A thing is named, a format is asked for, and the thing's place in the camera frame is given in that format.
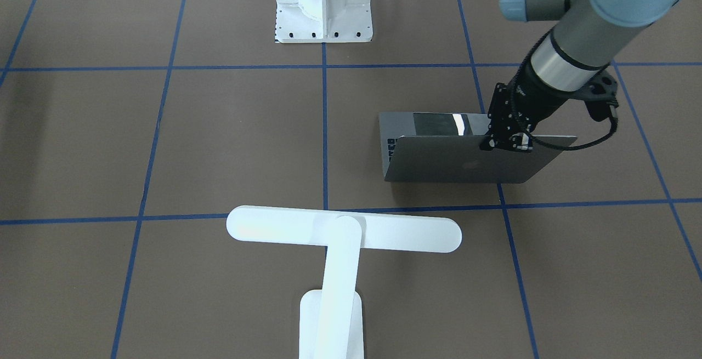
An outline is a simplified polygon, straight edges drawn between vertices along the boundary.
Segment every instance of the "brown floor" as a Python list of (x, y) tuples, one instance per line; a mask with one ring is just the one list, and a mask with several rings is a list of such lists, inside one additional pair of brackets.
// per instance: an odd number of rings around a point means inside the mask
[(552, 24), (372, 0), (373, 42), (283, 45), (274, 7), (0, 0), (0, 357), (297, 357), (324, 249), (232, 239), (241, 204), (461, 225), (361, 252), (368, 359), (702, 357), (702, 0), (617, 55), (611, 141), (504, 186), (384, 182), (378, 113), (480, 112)]

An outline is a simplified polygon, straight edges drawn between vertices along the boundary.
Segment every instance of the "robotic arm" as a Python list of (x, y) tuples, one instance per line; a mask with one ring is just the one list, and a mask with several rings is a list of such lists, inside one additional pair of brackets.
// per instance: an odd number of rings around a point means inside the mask
[[(533, 143), (561, 151), (594, 146), (617, 128), (617, 83), (605, 69), (642, 30), (680, 0), (500, 0), (510, 20), (559, 20), (540, 39), (509, 84), (496, 85), (481, 149), (530, 152)], [(569, 99), (586, 103), (590, 117), (608, 119), (609, 133), (574, 147), (545, 143), (532, 136), (536, 125)]]

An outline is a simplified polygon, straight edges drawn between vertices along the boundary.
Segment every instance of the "laptop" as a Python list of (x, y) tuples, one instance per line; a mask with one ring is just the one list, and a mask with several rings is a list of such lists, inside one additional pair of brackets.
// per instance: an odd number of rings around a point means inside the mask
[[(482, 151), (487, 114), (381, 112), (383, 175), (390, 182), (521, 184), (561, 151), (534, 144), (532, 152)], [(536, 136), (570, 146), (576, 136)]]

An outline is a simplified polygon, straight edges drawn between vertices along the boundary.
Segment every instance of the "white pedestal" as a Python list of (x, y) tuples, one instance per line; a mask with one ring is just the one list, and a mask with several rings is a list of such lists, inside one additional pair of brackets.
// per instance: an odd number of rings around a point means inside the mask
[(276, 0), (277, 42), (369, 42), (371, 0)]
[(274, 207), (236, 207), (227, 230), (237, 240), (327, 247), (321, 290), (300, 301), (300, 359), (363, 359), (361, 248), (451, 252), (461, 229), (446, 218)]
[[(321, 289), (310, 290), (300, 300), (300, 359), (313, 359), (319, 334), (319, 309)], [(346, 359), (364, 359), (363, 311), (361, 296), (354, 292), (351, 328), (349, 330)]]

